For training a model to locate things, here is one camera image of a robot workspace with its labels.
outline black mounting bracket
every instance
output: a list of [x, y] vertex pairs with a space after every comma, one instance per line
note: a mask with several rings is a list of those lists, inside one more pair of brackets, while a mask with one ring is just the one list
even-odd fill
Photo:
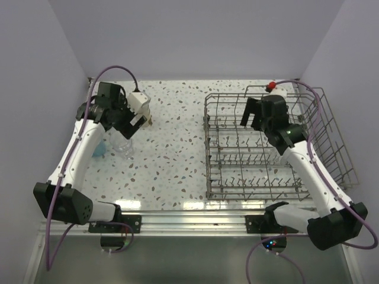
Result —
[[[117, 222], [125, 223], [133, 229], [135, 234], [139, 234], [141, 230], [142, 216], [141, 215], [121, 215]], [[103, 223], [92, 223], [89, 224], [89, 233], [101, 233], [101, 234], [112, 234], [112, 233], [124, 233], [124, 227], [118, 225], [105, 225]]]
[[285, 234], [298, 233], [297, 230], [290, 227], [271, 226], [267, 223], [264, 215], [246, 215], [245, 216], [246, 232], [248, 234]]

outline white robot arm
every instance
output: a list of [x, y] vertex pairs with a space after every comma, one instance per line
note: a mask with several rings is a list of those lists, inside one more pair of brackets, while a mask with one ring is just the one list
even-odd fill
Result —
[[[308, 211], [279, 202], [266, 208], [265, 220], [269, 227], [291, 227], [307, 233], [313, 244], [326, 250], [336, 244], [356, 237], [362, 224], [352, 216], [340, 200], [350, 205], [362, 219], [367, 209], [362, 203], [354, 204], [351, 198], [337, 185], [310, 144], [312, 158], [307, 146], [307, 134], [302, 126], [290, 124], [283, 88], [268, 89], [269, 94], [261, 100], [248, 98], [241, 121], [246, 126], [250, 114], [254, 114], [251, 127], [265, 133], [268, 141], [301, 177], [308, 189], [317, 212]], [[323, 177], [337, 192], [332, 194], [324, 180], [315, 169], [317, 163]]]
[[[81, 136], [86, 103], [79, 107], [70, 142], [57, 168], [46, 183], [36, 183], [33, 194], [47, 217], [56, 185], [60, 182], [53, 220], [84, 225], [87, 222], [118, 221], [121, 209], [116, 204], [93, 202], [81, 193], [84, 175], [92, 154], [103, 134], [114, 127], [129, 139], [143, 124], [149, 123], [150, 98], [142, 92], [132, 92], [128, 98], [121, 94], [121, 86], [101, 82], [98, 94], [92, 97], [88, 118]], [[73, 152], [72, 145], [78, 140]], [[69, 156], [66, 171], [63, 164]]]

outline dish rack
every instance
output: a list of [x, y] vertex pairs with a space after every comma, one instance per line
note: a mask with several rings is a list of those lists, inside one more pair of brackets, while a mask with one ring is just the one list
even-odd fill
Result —
[[[283, 163], [276, 149], [260, 131], [240, 121], [248, 97], [261, 99], [265, 85], [250, 85], [245, 93], [211, 93], [205, 98], [204, 130], [207, 192], [209, 200], [249, 201], [265, 206], [287, 201], [312, 208], [313, 202], [299, 175]], [[358, 184], [350, 156], [322, 88], [315, 88], [321, 100], [321, 119], [316, 125], [317, 101], [298, 86], [287, 87], [290, 122], [301, 124], [309, 134], [314, 127], [317, 155], [344, 190]]]

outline terrazzo surface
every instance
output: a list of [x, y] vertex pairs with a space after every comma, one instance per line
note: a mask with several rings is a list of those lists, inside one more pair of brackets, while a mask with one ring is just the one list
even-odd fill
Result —
[[[115, 202], [125, 210], [264, 208], [257, 201], [208, 201], [205, 197], [204, 100], [210, 93], [244, 92], [268, 80], [141, 81], [151, 97], [153, 124], [133, 136], [134, 155], [125, 160], [104, 141], [107, 151], [89, 162], [83, 193]], [[132, 91], [132, 82], [116, 82]], [[293, 92], [291, 85], [285, 88]]]

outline purple cable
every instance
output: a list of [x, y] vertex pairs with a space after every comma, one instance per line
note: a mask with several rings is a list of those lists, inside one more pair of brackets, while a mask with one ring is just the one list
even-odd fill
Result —
[[[320, 121], [320, 117], [321, 117], [321, 101], [320, 101], [319, 94], [313, 88], [311, 88], [308, 84], [305, 84], [305, 83], [300, 82], [300, 81], [284, 80], [284, 81], [277, 82], [277, 85], [283, 84], [283, 83], [295, 83], [295, 84], [303, 85], [314, 95], [314, 97], [317, 100], [317, 117], [316, 117], [315, 125], [318, 125], [318, 123]], [[311, 140], [312, 140], [313, 136], [314, 136], [314, 127], [311, 128], [311, 133], [308, 136], [308, 140], [307, 140], [308, 154], [309, 154], [309, 157], [311, 159], [313, 159], [313, 157], [314, 157], [312, 150], [311, 150]], [[313, 162], [313, 165], [314, 165], [314, 168], [316, 169], [317, 173], [319, 174], [320, 178], [322, 179], [322, 181], [324, 181], [324, 183], [326, 184], [327, 188], [333, 193], [333, 195], [335, 197], [338, 198], [337, 191], [334, 190], [333, 186], [329, 183], [326, 176], [322, 173], [317, 162]], [[365, 226], [368, 229], [368, 231], [371, 233], [372, 237], [374, 238], [374, 243], [370, 246], [360, 246], [360, 245], [349, 244], [349, 243], [343, 243], [343, 244], [346, 246], [349, 246], [349, 247], [355, 247], [356, 249], [362, 249], [362, 250], [372, 250], [372, 249], [376, 248], [378, 246], [378, 237], [377, 237], [374, 229], [371, 228], [371, 226], [369, 225], [369, 223], [366, 222], [366, 220], [363, 220], [363, 218], [361, 218], [353, 209], [351, 209], [350, 206], [348, 204], [346, 204], [345, 201], [341, 200], [341, 198], [338, 198], [338, 200], [360, 223], [362, 223], [363, 226]]]
[[[85, 113], [84, 113], [84, 117], [83, 117], [83, 123], [82, 123], [82, 126], [78, 132], [78, 137], [80, 137], [82, 134], [83, 134], [83, 131], [84, 131], [84, 128], [85, 128], [85, 125], [86, 125], [86, 122], [87, 122], [87, 118], [88, 118], [88, 110], [89, 110], [89, 105], [91, 104], [91, 97], [92, 97], [92, 93], [94, 92], [94, 88], [95, 88], [95, 84], [97, 83], [97, 81], [99, 80], [100, 76], [103, 75], [106, 71], [110, 70], [110, 69], [122, 69], [126, 72], [128, 72], [131, 77], [133, 78], [133, 81], [134, 81], [134, 84], [136, 85], [136, 88], [135, 88], [135, 92], [138, 92], [139, 89], [138, 89], [138, 83], [137, 83], [137, 79], [136, 77], [134, 77], [134, 74], [132, 74], [131, 71], [129, 71], [128, 69], [126, 69], [125, 67], [122, 67], [122, 66], [119, 66], [119, 65], [112, 65], [112, 66], [109, 66], [107, 68], [105, 68], [104, 70], [102, 70], [99, 75], [97, 75], [97, 77], [94, 79], [92, 85], [91, 85], [91, 88], [89, 89], [89, 93], [88, 93], [88, 99], [87, 99], [87, 103], [86, 103], [86, 107], [85, 107]], [[62, 175], [64, 175], [65, 171], [66, 171], [66, 168], [67, 168], [67, 165], [71, 159], [71, 156], [72, 156], [72, 153], [74, 152], [76, 146], [78, 145], [79, 143], [79, 140], [76, 139], [65, 160], [63, 161], [63, 164], [62, 164], [62, 168], [60, 170], [60, 173]], [[57, 181], [57, 185], [55, 186], [55, 189], [54, 189], [54, 194], [53, 194], [53, 197], [52, 197], [52, 201], [50, 203], [50, 207], [49, 207], [49, 212], [47, 213], [47, 218], [46, 218], [46, 231], [45, 231], [45, 255], [46, 255], [46, 270], [49, 271], [51, 268], [52, 268], [52, 265], [53, 265], [53, 261], [54, 261], [54, 258], [55, 258], [55, 255], [57, 254], [58, 252], [58, 249], [61, 245], [61, 243], [63, 242], [63, 239], [65, 238], [66, 234], [69, 232], [69, 230], [72, 228], [72, 225], [70, 225], [65, 233], [63, 233], [55, 251], [54, 251], [54, 255], [52, 257], [52, 260], [50, 261], [50, 227], [51, 227], [51, 224], [52, 224], [52, 216], [53, 216], [53, 211], [54, 211], [54, 206], [55, 206], [55, 202], [57, 200], [57, 197], [58, 197], [58, 193], [59, 193], [59, 188], [60, 188], [60, 185], [62, 183], [62, 177], [59, 177], [58, 178], [58, 181]]]
[[[276, 236], [273, 236], [273, 237], [268, 237], [268, 238], [265, 238], [259, 242], [257, 242], [249, 251], [248, 253], [248, 257], [246, 258], [246, 264], [245, 264], [245, 272], [246, 272], [246, 278], [248, 280], [248, 284], [251, 284], [251, 279], [250, 279], [250, 275], [249, 275], [249, 262], [250, 262], [250, 257], [252, 255], [252, 253], [254, 252], [254, 250], [261, 244], [267, 242], [267, 241], [272, 241], [272, 240], [276, 240], [278, 238], [286, 238], [286, 237], [300, 237], [300, 238], [306, 238], [308, 237], [308, 235], [298, 235], [298, 234], [285, 234], [285, 235], [276, 235]], [[306, 282], [306, 278], [304, 276], [304, 273], [302, 271], [302, 269], [293, 261], [291, 260], [288, 256], [285, 256], [284, 254], [279, 254], [278, 256], [282, 257], [283, 259], [286, 259], [288, 260], [290, 263], [292, 263], [296, 268], [297, 270], [299, 271], [299, 273], [301, 274], [301, 279], [303, 281], [303, 284], [305, 284]]]

